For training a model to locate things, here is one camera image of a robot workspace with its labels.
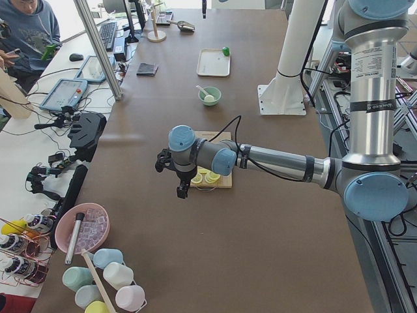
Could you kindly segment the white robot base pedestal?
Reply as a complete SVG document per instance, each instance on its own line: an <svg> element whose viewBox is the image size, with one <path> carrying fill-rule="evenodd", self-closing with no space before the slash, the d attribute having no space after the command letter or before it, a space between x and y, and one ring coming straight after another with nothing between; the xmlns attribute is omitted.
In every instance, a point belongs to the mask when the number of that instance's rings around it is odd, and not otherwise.
<svg viewBox="0 0 417 313"><path fill-rule="evenodd" d="M306 114L300 80L326 6L326 1L298 0L293 3L276 76L269 84L257 86L262 115Z"/></svg>

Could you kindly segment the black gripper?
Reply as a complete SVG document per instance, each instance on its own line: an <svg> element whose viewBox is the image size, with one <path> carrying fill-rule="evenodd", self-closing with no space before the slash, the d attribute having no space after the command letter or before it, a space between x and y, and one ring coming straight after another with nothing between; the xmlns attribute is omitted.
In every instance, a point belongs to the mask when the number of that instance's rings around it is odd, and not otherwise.
<svg viewBox="0 0 417 313"><path fill-rule="evenodd" d="M186 199L188 197L191 180L197 175L197 169L177 171L176 174L180 179L180 185L177 187L177 196L181 199Z"/></svg>

